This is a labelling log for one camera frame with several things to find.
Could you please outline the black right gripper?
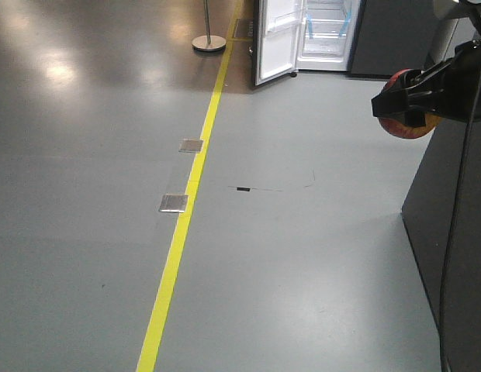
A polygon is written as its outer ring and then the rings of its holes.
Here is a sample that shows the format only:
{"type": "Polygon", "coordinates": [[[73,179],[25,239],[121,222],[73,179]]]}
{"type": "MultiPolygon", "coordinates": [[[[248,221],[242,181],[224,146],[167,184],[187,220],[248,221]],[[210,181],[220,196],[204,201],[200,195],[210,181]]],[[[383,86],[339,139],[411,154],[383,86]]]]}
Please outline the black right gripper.
{"type": "MultiPolygon", "coordinates": [[[[409,103],[408,78],[420,70],[396,72],[372,100],[381,127],[425,127],[424,113],[409,103]]],[[[481,121],[481,40],[455,48],[455,55],[420,76],[418,104],[428,112],[460,122],[481,121]]]]}

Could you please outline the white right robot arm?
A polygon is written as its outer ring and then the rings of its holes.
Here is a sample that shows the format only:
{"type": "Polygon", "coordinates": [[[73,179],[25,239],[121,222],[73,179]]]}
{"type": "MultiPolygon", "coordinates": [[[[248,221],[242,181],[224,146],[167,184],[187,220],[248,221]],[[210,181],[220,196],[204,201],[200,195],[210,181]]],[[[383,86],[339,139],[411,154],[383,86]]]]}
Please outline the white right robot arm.
{"type": "Polygon", "coordinates": [[[414,139],[442,119],[481,121],[481,1],[435,1],[439,27],[424,69],[394,74],[372,99],[388,133],[414,139]]]}

